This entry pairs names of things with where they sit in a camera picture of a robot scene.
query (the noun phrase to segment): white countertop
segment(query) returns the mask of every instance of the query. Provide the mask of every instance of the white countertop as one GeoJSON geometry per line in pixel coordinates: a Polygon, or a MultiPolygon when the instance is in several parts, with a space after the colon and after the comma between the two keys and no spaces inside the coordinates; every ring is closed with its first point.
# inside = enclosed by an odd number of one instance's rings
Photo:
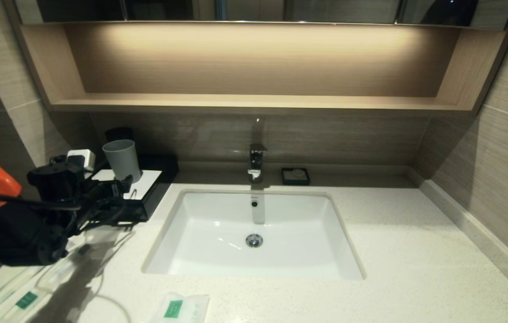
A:
{"type": "MultiPolygon", "coordinates": [[[[102,275],[91,281],[98,262],[91,264],[94,268],[87,264],[76,270],[32,321],[65,321],[69,308],[82,306],[82,313],[75,315],[79,322],[149,322],[161,297],[177,292],[210,296],[207,323],[508,322],[508,280],[422,192],[403,181],[393,178],[397,184],[388,186],[392,188],[349,179],[354,187],[266,189],[329,194],[365,280],[144,274],[143,264],[180,191],[250,189],[178,183],[172,184],[151,220],[134,228],[102,275]]],[[[2,267],[0,286],[20,270],[2,267]]],[[[36,280],[15,293],[10,305],[36,280]]]]}

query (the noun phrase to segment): sink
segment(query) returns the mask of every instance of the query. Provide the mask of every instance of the sink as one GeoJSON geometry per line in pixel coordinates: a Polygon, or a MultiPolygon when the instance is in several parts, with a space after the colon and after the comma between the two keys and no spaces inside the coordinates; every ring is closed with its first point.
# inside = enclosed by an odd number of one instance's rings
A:
{"type": "Polygon", "coordinates": [[[143,270],[363,279],[330,198],[253,192],[181,193],[143,270]]]}

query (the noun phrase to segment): mirror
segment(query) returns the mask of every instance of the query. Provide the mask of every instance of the mirror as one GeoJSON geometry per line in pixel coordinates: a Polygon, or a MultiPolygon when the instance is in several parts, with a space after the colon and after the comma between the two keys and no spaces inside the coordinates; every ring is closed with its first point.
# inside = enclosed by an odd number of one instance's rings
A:
{"type": "Polygon", "coordinates": [[[128,20],[393,24],[399,0],[124,0],[128,20]]]}
{"type": "Polygon", "coordinates": [[[503,30],[508,0],[404,0],[399,24],[465,26],[503,30]]]}

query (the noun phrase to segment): cup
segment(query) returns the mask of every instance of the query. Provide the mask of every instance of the cup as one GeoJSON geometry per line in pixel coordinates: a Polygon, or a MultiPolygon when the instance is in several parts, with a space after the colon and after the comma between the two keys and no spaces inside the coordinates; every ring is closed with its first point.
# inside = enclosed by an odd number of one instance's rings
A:
{"type": "Polygon", "coordinates": [[[102,151],[114,171],[114,177],[124,180],[132,175],[132,182],[140,180],[139,159],[136,156],[135,142],[128,139],[115,140],[102,146],[102,151]]]}

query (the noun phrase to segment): faucet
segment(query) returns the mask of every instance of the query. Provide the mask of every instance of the faucet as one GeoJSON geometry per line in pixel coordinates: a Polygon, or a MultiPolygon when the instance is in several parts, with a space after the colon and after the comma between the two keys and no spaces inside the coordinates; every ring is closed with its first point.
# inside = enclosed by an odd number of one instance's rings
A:
{"type": "Polygon", "coordinates": [[[250,169],[248,179],[253,184],[262,182],[262,157],[268,151],[262,144],[250,145],[250,169]]]}

